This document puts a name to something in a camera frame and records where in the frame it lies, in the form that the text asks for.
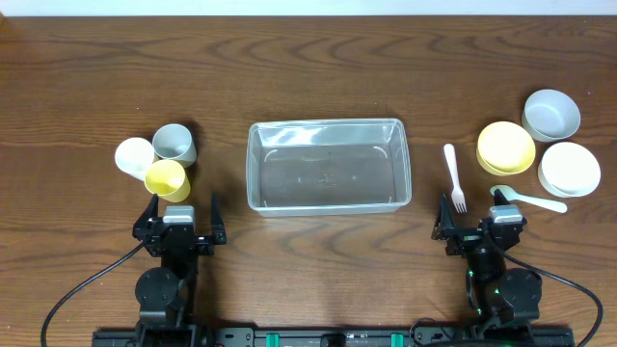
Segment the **mint green plastic spoon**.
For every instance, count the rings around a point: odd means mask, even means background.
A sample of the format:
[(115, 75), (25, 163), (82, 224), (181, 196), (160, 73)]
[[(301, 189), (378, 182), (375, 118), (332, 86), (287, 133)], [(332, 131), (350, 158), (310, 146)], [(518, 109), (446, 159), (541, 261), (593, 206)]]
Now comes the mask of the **mint green plastic spoon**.
[(490, 189), (492, 195), (495, 195), (496, 191), (499, 191), (507, 200), (518, 200), (526, 202), (557, 213), (566, 213), (568, 211), (568, 206), (564, 202), (522, 195), (517, 193), (512, 187), (508, 185), (495, 185)]

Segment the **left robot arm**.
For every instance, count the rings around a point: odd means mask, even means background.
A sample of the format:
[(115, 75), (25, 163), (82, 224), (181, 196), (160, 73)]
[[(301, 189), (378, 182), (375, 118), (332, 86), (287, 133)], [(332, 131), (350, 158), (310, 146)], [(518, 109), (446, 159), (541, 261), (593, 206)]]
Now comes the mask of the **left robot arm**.
[(206, 346), (211, 333), (193, 321), (193, 313), (199, 258), (227, 242), (217, 199), (211, 199), (211, 232), (204, 236), (196, 233), (193, 206), (170, 206), (159, 216), (158, 204), (154, 195), (132, 230), (148, 253), (161, 259), (161, 265), (145, 271), (135, 286), (140, 304), (137, 344)]

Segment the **white plastic bowl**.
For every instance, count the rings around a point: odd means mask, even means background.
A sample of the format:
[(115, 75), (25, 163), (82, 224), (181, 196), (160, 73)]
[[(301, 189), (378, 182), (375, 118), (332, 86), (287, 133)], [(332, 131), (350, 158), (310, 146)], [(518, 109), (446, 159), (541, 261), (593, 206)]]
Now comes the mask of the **white plastic bowl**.
[(561, 142), (545, 151), (538, 177), (549, 193), (560, 198), (577, 198), (595, 191), (602, 173), (597, 158), (589, 149)]

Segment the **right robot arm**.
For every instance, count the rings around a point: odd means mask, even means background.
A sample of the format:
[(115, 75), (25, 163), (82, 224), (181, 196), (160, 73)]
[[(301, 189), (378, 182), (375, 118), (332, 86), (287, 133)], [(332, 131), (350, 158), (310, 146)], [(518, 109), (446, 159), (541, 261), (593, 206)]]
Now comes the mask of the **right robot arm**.
[(469, 328), (473, 339), (531, 342), (530, 322), (540, 316), (542, 279), (526, 268), (507, 268), (505, 252), (520, 242), (527, 220), (502, 193), (477, 227), (457, 227), (446, 197), (431, 238), (444, 241), (445, 253), (459, 255), (468, 264), (466, 290), (478, 320)]

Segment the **yellow plastic cup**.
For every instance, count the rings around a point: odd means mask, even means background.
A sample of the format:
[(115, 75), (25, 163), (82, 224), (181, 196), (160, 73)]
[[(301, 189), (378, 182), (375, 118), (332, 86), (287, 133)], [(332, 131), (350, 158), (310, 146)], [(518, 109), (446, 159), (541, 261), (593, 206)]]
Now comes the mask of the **yellow plastic cup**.
[(168, 159), (156, 161), (148, 168), (145, 186), (150, 193), (169, 202), (182, 202), (191, 192), (184, 167)]

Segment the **white plastic cup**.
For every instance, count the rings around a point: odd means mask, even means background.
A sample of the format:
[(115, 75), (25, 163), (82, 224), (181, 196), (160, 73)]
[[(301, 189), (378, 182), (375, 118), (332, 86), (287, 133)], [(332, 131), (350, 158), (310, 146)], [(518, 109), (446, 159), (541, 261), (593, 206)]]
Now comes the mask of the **white plastic cup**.
[(115, 152), (115, 163), (124, 173), (144, 181), (150, 166), (159, 157), (153, 145), (144, 138), (133, 137), (121, 142)]

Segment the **grey plastic cup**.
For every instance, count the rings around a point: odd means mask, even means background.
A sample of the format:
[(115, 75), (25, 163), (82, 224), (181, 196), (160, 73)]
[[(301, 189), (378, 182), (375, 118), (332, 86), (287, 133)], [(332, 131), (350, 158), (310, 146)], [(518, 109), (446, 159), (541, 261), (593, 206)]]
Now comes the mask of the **grey plastic cup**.
[(161, 159), (174, 160), (183, 168), (197, 160), (192, 133), (182, 124), (170, 123), (159, 128), (152, 138), (152, 146)]

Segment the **pink plastic fork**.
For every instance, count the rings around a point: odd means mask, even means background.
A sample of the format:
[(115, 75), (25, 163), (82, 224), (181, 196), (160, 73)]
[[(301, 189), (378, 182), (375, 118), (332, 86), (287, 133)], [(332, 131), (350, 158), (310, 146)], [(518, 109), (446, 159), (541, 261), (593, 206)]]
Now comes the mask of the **pink plastic fork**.
[(443, 146), (443, 153), (446, 161), (447, 168), (449, 170), (450, 178), (452, 181), (451, 199), (456, 211), (459, 214), (467, 212), (467, 205), (465, 201), (465, 195), (460, 185), (458, 166), (456, 160), (456, 152), (453, 144), (445, 144)]

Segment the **yellow plastic bowl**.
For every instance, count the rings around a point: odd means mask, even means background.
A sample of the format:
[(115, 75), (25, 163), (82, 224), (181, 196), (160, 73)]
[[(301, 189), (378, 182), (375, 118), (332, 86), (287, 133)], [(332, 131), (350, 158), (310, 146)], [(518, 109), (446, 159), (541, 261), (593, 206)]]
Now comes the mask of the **yellow plastic bowl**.
[(493, 122), (479, 134), (476, 158), (480, 166), (490, 174), (520, 174), (533, 164), (535, 156), (534, 140), (521, 126), (513, 122)]

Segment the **grey plastic bowl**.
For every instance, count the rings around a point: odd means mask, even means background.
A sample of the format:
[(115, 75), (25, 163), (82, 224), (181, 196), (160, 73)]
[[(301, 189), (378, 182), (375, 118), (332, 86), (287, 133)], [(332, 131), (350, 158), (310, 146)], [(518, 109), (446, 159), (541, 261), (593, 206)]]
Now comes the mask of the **grey plastic bowl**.
[(537, 91), (523, 107), (522, 127), (539, 142), (567, 139), (578, 131), (580, 122), (581, 115), (576, 103), (557, 90)]

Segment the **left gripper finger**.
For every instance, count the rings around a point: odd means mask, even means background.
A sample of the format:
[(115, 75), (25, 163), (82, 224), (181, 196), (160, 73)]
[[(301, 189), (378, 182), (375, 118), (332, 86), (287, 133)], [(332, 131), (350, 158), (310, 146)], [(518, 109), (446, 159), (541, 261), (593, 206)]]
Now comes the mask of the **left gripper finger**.
[(158, 203), (158, 195), (153, 194), (147, 208), (144, 210), (144, 212), (134, 224), (135, 232), (142, 232), (144, 229), (148, 229), (151, 224), (151, 220), (158, 217)]
[(215, 194), (211, 197), (210, 225), (213, 234), (225, 234), (226, 229), (220, 212), (219, 203)]

